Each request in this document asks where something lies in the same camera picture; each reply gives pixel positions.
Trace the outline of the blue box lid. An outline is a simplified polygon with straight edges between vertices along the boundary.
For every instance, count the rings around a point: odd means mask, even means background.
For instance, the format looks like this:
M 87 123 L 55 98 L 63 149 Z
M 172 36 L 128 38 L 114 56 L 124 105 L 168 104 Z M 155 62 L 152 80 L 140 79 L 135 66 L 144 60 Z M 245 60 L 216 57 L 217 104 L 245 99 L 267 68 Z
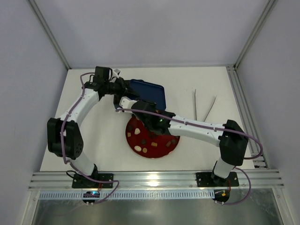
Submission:
M 131 100 L 145 100 L 156 103 L 158 110 L 166 109 L 165 89 L 162 85 L 146 82 L 143 80 L 131 79 L 129 81 L 130 88 L 135 91 L 138 96 L 130 95 Z

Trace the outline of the metal tongs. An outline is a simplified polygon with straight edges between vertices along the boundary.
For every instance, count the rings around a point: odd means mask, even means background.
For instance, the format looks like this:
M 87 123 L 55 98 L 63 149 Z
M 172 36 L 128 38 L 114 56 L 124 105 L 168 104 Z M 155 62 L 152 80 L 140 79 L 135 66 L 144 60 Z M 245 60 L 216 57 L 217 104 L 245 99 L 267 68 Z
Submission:
M 217 95 L 214 95 L 205 99 L 197 89 L 194 89 L 192 94 L 194 119 L 205 122 L 217 101 L 217 97 Z

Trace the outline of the blue chocolate box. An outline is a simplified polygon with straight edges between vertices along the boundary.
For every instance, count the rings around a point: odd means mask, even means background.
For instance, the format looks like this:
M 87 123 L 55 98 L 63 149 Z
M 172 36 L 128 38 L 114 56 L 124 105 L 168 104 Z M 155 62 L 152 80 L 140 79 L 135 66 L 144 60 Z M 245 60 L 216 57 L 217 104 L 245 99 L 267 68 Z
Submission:
M 120 99 L 121 99 L 121 97 L 119 95 L 113 96 L 113 105 L 114 105 L 115 109 L 120 107 Z

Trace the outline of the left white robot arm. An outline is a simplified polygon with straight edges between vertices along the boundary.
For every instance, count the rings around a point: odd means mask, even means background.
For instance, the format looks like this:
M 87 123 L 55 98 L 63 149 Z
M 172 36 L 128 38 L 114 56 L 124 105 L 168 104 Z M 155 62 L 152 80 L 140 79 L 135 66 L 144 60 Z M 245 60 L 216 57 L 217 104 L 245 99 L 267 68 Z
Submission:
M 49 152 L 63 159 L 77 174 L 85 179 L 102 184 L 99 180 L 98 168 L 83 152 L 83 138 L 80 126 L 90 110 L 105 95 L 122 97 L 138 97 L 129 82 L 119 77 L 119 70 L 97 66 L 89 72 L 90 80 L 82 82 L 82 92 L 77 100 L 58 118 L 50 118 L 47 122 L 47 147 Z

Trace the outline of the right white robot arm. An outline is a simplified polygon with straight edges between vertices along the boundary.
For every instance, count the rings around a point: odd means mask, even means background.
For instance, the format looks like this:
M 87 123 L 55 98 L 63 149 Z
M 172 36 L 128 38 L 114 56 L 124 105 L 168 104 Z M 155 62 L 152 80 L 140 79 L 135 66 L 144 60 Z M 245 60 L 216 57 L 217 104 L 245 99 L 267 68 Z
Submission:
M 243 164 L 249 138 L 233 120 L 225 124 L 188 120 L 172 112 L 157 112 L 153 104 L 141 100 L 133 103 L 130 109 L 147 130 L 157 135 L 184 136 L 218 147 L 220 158 L 211 173 L 216 185 L 225 183 L 231 170 Z

